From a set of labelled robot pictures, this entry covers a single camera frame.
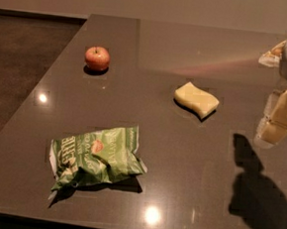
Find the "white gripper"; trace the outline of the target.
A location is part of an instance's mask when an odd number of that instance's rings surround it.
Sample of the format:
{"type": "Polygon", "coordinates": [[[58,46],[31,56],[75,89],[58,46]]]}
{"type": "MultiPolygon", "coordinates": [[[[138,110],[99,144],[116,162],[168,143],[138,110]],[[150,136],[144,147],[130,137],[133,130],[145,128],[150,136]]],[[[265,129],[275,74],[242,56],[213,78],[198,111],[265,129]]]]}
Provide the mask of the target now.
{"type": "MultiPolygon", "coordinates": [[[[287,39],[264,53],[258,62],[271,68],[279,66],[281,76],[287,80],[287,39]]],[[[287,89],[269,95],[253,141],[260,148],[270,149],[286,137],[287,89]]]]}

